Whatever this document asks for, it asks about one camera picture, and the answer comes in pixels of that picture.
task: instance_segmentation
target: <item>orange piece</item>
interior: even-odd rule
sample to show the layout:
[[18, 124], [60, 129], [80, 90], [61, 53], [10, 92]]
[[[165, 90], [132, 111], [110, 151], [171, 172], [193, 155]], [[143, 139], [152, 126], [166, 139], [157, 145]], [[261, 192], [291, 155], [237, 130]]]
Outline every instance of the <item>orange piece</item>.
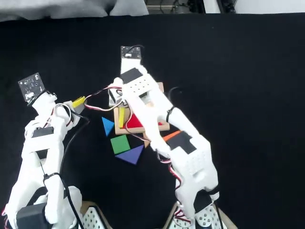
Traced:
[[181, 130], [177, 130], [177, 131], [175, 131], [175, 132], [173, 132], [173, 133], [171, 133], [171, 134], [169, 134], [169, 135], [163, 137], [163, 140], [164, 140], [164, 141], [168, 141], [169, 139], [171, 139], [172, 137], [176, 136], [176, 135], [179, 134], [180, 132], [181, 132]]

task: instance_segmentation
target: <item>robotic arm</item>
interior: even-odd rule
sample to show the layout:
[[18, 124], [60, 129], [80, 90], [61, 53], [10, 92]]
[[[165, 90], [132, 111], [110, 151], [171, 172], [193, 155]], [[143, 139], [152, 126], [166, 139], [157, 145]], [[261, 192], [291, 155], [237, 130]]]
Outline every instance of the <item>robotic arm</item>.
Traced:
[[[219, 198], [217, 171], [209, 141], [161, 92], [138, 58], [122, 56], [121, 76], [113, 85], [122, 87], [122, 99], [145, 128], [152, 149], [171, 163], [170, 171], [177, 178], [178, 206], [193, 223], [197, 213]], [[165, 142], [158, 129], [160, 120], [169, 122], [181, 132]]]
[[[189, 223], [185, 228], [195, 228], [199, 215], [219, 198], [210, 143], [161, 92], [141, 65], [140, 49], [132, 49], [122, 48], [121, 76], [107, 88], [110, 95], [115, 91], [112, 88], [122, 89], [119, 98], [111, 96], [112, 99], [129, 106], [145, 128], [158, 158], [159, 155], [166, 158], [161, 162], [169, 164], [170, 172], [177, 179], [175, 194], [179, 209], [175, 216]], [[71, 112], [76, 111], [71, 101], [55, 103], [56, 95], [45, 91], [39, 74], [20, 81], [19, 85], [25, 101], [38, 116], [25, 127], [20, 173], [5, 213], [13, 229], [34, 228], [33, 225], [41, 225], [41, 229], [73, 228], [80, 221], [81, 193], [76, 187], [65, 186], [64, 191], [61, 177], [50, 175], [59, 174], [64, 153], [62, 141], [68, 130], [78, 124], [79, 117]], [[161, 120], [181, 132], [165, 142], [158, 128]], [[47, 194], [30, 204], [35, 191], [44, 186]], [[65, 198], [67, 190], [70, 199]]]
[[[39, 74], [19, 81], [24, 99], [38, 113], [38, 116], [25, 127], [25, 142], [22, 150], [22, 164], [18, 180], [12, 188], [10, 199], [5, 207], [13, 229], [40, 228], [67, 229], [76, 225], [68, 199], [59, 176], [46, 174], [59, 173], [64, 152], [62, 141], [68, 130], [77, 125], [79, 117], [71, 102], [56, 104], [56, 95], [45, 91]], [[41, 195], [30, 204], [36, 190], [46, 187], [47, 194]], [[81, 193], [76, 187], [69, 192], [78, 214], [81, 208]]]

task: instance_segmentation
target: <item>black cloth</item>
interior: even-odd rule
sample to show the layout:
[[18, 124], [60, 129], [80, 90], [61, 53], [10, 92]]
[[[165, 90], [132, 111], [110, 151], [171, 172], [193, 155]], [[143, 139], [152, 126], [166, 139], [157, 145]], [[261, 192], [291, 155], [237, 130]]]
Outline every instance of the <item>black cloth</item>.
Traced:
[[[58, 101], [91, 94], [120, 73], [120, 46], [145, 46], [143, 65], [173, 93], [212, 146], [220, 208], [239, 228], [302, 228], [305, 14], [152, 15], [0, 24], [0, 206], [35, 117], [17, 81], [39, 72]], [[91, 102], [105, 107], [108, 95]], [[146, 149], [137, 166], [114, 158], [101, 116], [71, 145], [63, 177], [113, 228], [161, 227], [174, 178]]]

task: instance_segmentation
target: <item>white 3d-printed part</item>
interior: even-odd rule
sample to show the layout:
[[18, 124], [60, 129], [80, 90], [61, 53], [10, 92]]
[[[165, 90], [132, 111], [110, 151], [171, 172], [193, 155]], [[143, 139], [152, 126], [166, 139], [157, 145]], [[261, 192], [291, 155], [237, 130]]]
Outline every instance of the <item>white 3d-printed part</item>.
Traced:
[[[195, 218], [199, 226], [202, 227], [202, 229], [205, 228], [221, 229], [217, 211], [213, 207], [213, 205], [209, 205], [205, 209], [197, 213]], [[227, 229], [224, 222], [223, 222], [223, 227], [224, 229]], [[193, 223], [190, 226], [190, 224], [187, 222], [185, 223], [182, 220], [173, 219], [168, 229], [195, 229], [195, 224]]]
[[86, 214], [82, 218], [85, 229], [106, 229], [102, 219], [94, 207], [89, 207]]

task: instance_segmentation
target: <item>yellow piece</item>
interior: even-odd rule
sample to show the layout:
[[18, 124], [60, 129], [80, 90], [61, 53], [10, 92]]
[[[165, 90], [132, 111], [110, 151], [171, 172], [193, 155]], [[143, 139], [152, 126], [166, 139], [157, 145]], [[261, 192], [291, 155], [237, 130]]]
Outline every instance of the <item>yellow piece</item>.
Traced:
[[119, 107], [119, 128], [122, 128], [124, 125], [124, 115], [125, 115], [125, 108]]
[[79, 105], [83, 104], [85, 102], [85, 96], [79, 97], [77, 100], [74, 100], [72, 102], [72, 107], [78, 107]]

